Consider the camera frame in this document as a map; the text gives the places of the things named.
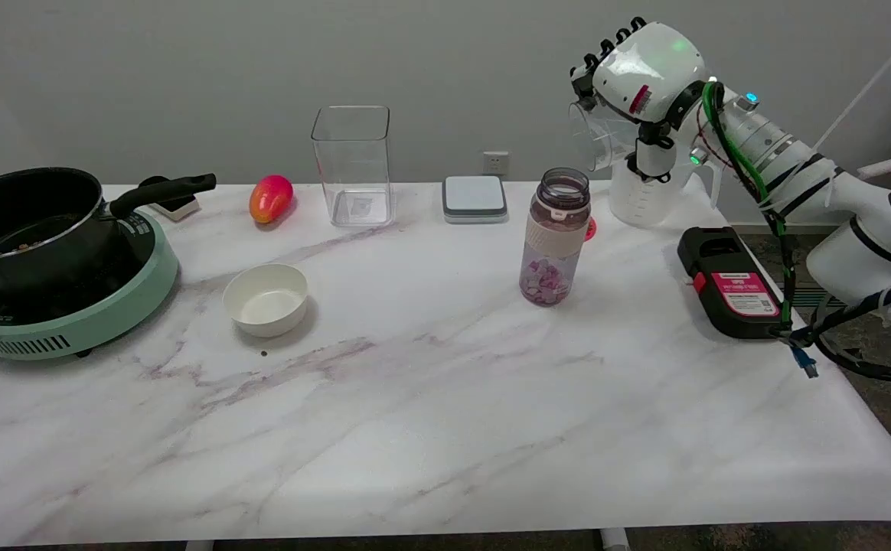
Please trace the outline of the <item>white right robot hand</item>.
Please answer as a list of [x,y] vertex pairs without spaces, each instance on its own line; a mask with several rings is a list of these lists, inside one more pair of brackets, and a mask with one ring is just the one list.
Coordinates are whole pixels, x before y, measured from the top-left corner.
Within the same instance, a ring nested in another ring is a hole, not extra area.
[[570,70],[569,116],[589,170],[622,160],[643,182],[669,182],[677,133],[712,75],[697,46],[663,22],[635,17],[603,39]]

